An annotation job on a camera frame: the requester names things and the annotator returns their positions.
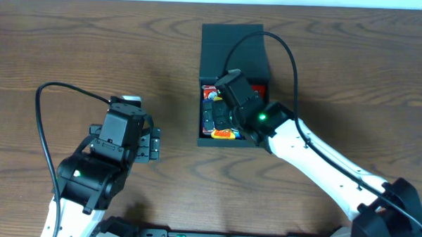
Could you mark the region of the yellow orange snack packet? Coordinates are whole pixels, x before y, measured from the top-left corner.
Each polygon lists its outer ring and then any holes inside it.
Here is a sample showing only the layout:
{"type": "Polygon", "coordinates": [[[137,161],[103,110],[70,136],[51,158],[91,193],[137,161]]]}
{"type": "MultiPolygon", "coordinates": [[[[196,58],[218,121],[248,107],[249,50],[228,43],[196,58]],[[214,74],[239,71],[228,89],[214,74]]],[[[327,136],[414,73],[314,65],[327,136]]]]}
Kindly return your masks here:
{"type": "Polygon", "coordinates": [[[234,140],[236,138],[236,135],[231,129],[214,129],[211,133],[211,137],[213,139],[231,139],[234,140]]]}

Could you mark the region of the red Hacks candy bag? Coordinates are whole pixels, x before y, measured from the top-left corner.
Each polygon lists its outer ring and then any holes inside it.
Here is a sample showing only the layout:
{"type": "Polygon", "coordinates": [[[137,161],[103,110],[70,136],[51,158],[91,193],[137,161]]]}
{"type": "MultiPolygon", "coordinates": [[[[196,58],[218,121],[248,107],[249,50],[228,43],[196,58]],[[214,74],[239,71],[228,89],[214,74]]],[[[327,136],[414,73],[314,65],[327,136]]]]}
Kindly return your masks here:
{"type": "Polygon", "coordinates": [[[266,85],[252,85],[252,90],[257,92],[257,94],[264,99],[266,91],[267,91],[267,86],[266,85]]]}

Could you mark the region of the black gift box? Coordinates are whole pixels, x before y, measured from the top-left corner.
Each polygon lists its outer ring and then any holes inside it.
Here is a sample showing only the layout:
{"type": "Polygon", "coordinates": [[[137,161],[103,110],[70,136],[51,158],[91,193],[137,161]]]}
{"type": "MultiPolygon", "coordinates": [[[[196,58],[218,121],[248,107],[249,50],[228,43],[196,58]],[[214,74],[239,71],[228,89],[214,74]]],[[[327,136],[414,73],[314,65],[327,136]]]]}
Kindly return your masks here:
{"type": "Polygon", "coordinates": [[[225,69],[239,69],[249,83],[264,86],[264,101],[269,101],[271,79],[269,61],[262,35],[250,37],[234,47],[245,35],[264,30],[263,25],[204,24],[199,67],[199,104],[203,103],[203,86],[213,85],[225,69]]]}

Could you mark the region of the blue Eclipse mint box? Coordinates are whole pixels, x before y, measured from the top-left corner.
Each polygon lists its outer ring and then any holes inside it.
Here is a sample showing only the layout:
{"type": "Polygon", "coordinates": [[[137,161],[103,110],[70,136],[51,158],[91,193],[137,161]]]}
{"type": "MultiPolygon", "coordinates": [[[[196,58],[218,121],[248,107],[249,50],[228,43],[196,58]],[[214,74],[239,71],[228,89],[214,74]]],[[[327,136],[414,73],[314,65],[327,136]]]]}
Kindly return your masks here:
{"type": "Polygon", "coordinates": [[[211,134],[215,129],[215,123],[211,119],[204,119],[202,126],[203,128],[201,129],[201,132],[206,135],[211,134]]]}

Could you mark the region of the blue Oreo cookie pack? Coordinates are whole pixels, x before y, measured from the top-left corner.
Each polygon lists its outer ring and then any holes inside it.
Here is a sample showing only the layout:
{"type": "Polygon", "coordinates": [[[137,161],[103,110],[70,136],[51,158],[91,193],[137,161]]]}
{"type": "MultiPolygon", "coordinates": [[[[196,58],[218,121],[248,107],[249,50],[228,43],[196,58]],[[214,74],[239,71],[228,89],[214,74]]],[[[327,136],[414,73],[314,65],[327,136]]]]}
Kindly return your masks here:
{"type": "Polygon", "coordinates": [[[239,130],[231,129],[231,131],[234,133],[235,139],[243,139],[243,136],[240,134],[239,130]]]}

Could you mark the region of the red Hello Panda box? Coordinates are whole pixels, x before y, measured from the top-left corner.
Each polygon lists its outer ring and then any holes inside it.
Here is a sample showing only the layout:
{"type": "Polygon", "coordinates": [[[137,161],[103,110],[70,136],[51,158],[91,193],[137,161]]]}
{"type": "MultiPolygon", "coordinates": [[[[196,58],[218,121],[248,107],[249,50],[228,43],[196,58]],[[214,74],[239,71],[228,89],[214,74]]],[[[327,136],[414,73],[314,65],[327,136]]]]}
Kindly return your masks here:
{"type": "Polygon", "coordinates": [[[215,86],[211,84],[205,84],[205,85],[202,85],[201,89],[203,92],[204,100],[214,101],[216,98],[219,98],[219,91],[215,86]]]}

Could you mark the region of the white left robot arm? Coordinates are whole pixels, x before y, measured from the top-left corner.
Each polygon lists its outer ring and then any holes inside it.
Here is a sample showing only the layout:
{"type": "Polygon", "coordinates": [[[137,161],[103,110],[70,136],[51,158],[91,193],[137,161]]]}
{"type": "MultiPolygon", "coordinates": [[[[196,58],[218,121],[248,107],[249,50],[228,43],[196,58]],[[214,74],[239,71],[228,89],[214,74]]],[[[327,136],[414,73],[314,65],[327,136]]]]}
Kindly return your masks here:
{"type": "Polygon", "coordinates": [[[54,198],[40,237],[138,237],[138,229],[123,219],[103,219],[113,198],[124,188],[132,165],[117,164],[109,158],[123,149],[102,141],[98,137],[101,127],[92,124],[72,156],[60,163],[59,211],[54,198]]]}

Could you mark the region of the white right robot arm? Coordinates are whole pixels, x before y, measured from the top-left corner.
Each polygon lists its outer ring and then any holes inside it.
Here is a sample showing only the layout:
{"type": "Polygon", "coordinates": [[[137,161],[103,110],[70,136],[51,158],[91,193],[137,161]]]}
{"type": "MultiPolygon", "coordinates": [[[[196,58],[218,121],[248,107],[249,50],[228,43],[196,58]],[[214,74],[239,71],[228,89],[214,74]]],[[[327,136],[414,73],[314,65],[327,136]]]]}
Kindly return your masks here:
{"type": "Polygon", "coordinates": [[[390,183],[362,169],[284,105],[216,98],[203,102],[202,114],[205,127],[240,132],[323,189],[352,223],[331,237],[422,237],[422,204],[407,180],[390,183]]]}

